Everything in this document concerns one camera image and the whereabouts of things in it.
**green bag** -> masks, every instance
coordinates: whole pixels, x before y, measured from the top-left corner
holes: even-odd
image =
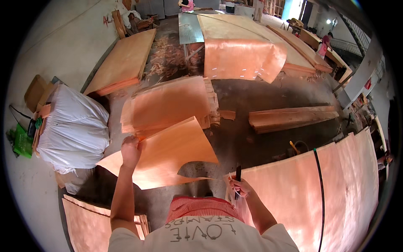
[[[17,124],[17,129],[15,131],[15,145],[14,151],[24,157],[32,157],[32,143],[33,139],[28,136],[26,131]]]

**workbench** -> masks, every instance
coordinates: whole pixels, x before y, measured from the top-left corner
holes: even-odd
[[[299,39],[310,45],[314,50],[317,50],[319,48],[319,43],[322,42],[322,40],[318,36],[305,29],[301,29]],[[346,64],[346,62],[344,62],[344,60],[334,50],[331,51],[328,48],[326,56],[329,59],[331,59],[334,63],[336,63],[338,67],[346,68],[346,72],[339,80],[339,83],[342,83],[344,79],[347,78],[350,75],[350,73],[353,72],[353,70]]]
[[[218,12],[215,10],[195,10],[192,13],[180,12],[178,14],[179,44],[183,45],[186,65],[193,55],[204,48],[203,44],[192,54],[188,55],[188,44],[204,42],[202,28],[197,19],[197,14],[218,14]]]

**white t-shirt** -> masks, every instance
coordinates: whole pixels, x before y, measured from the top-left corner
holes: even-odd
[[[123,227],[112,232],[108,252],[137,251],[296,252],[298,248],[283,224],[260,235],[233,217],[185,216],[151,232],[144,241]]]
[[[225,2],[225,6],[235,7],[235,3],[233,3],[233,2]]]

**hand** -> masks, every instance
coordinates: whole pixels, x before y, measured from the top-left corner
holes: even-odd
[[[126,137],[123,140],[120,152],[122,153],[123,164],[122,166],[133,169],[139,162],[141,155],[142,144],[140,139],[133,135]]]
[[[241,179],[241,181],[236,181],[237,177],[235,175],[232,176],[232,179],[229,181],[230,186],[232,187],[232,190],[239,191],[240,190],[240,195],[244,198],[247,198],[252,192],[254,192],[253,188],[250,186],[246,180]]]

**metal sheet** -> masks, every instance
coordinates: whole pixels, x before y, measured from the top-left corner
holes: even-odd
[[[179,13],[179,44],[204,42],[202,29],[197,15]]]

